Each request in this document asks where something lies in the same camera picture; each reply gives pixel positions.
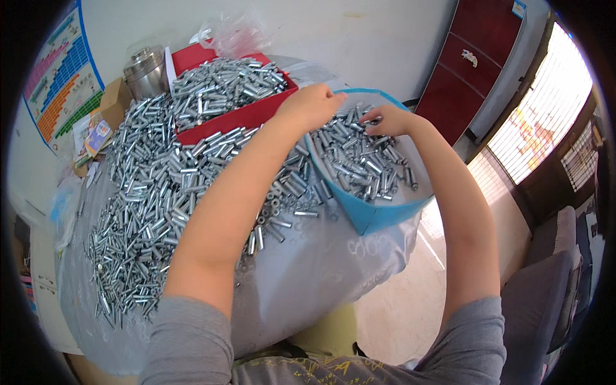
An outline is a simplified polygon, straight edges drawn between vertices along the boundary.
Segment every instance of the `grey shirt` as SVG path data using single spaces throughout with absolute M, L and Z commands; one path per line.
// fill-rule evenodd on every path
M 500 297 L 455 312 L 414 370 L 365 357 L 265 357 L 232 368 L 231 324 L 212 306 L 160 301 L 140 384 L 498 384 L 505 363 Z

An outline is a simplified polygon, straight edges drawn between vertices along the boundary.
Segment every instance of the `metal canister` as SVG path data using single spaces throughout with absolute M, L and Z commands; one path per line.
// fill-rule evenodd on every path
M 140 100 L 169 91 L 162 46 L 144 47 L 124 66 L 126 84 L 133 98 Z

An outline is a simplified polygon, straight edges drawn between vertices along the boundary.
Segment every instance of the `red cabinet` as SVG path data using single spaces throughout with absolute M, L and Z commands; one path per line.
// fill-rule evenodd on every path
M 415 113 L 431 121 L 450 145 L 464 133 L 496 82 L 522 20 L 513 0 L 460 0 L 437 65 Z M 477 67 L 462 57 L 466 49 Z
M 421 111 L 439 129 L 445 140 L 453 145 L 484 102 L 475 90 L 453 72 L 437 64 L 421 97 Z
M 477 67 L 473 67 L 469 60 L 462 57 L 463 49 L 475 55 Z M 492 89 L 501 71 L 500 67 L 487 56 L 471 48 L 468 43 L 453 34 L 447 36 L 443 51 L 440 53 L 439 63 L 467 82 L 483 98 L 488 96 L 488 92 Z
M 460 0 L 450 32 L 479 48 L 502 67 L 522 24 L 522 19 L 511 12 L 512 8 L 513 0 Z

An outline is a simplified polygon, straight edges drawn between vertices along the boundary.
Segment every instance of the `pile of metal parts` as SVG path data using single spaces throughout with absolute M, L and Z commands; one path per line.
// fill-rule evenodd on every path
M 243 107 L 270 95 L 279 94 L 287 83 L 276 63 L 262 65 L 254 58 L 216 58 L 190 71 L 173 83 L 173 115 L 178 132 Z
M 373 106 L 361 104 L 347 114 L 335 115 L 329 123 L 311 133 L 315 149 L 331 179 L 343 190 L 363 201 L 389 200 L 398 191 L 398 180 L 413 191 L 419 184 L 407 159 L 396 149 L 396 139 L 369 136 L 365 129 L 379 119 L 359 123 Z
M 200 197 L 259 129 L 235 128 L 182 146 L 175 137 L 172 112 L 169 95 L 135 103 L 107 155 L 110 180 L 118 190 L 83 247 L 94 265 L 91 281 L 99 297 L 95 314 L 113 328 L 122 328 L 123 315 L 137 307 L 150 319 L 175 247 Z M 295 146 L 267 194 L 242 258 L 262 250 L 265 238 L 285 240 L 281 230 L 293 224 L 278 217 L 282 211 L 318 216 L 310 209 L 331 198 L 331 192 L 324 181 L 324 193 L 309 185 L 310 169 L 308 152 Z

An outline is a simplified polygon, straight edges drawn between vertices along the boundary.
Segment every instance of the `white wall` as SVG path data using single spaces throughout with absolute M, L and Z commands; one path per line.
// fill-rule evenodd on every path
M 419 97 L 453 17 L 455 0 L 255 0 L 273 44 L 266 53 L 317 62 L 351 86 Z M 122 75 L 126 49 L 158 34 L 172 51 L 203 21 L 240 1 L 82 0 L 94 62 L 105 84 Z
M 47 147 L 20 100 L 10 138 L 9 200 L 30 225 L 45 225 L 62 170 L 60 158 Z
M 537 47 L 548 19 L 549 7 L 544 0 L 524 0 L 524 3 L 526 4 L 526 17 L 522 21 L 516 43 L 484 104 L 469 124 L 468 128 L 478 139 L 488 133 L 490 127 L 503 112 L 520 85 L 517 80 L 526 74 L 537 53 Z

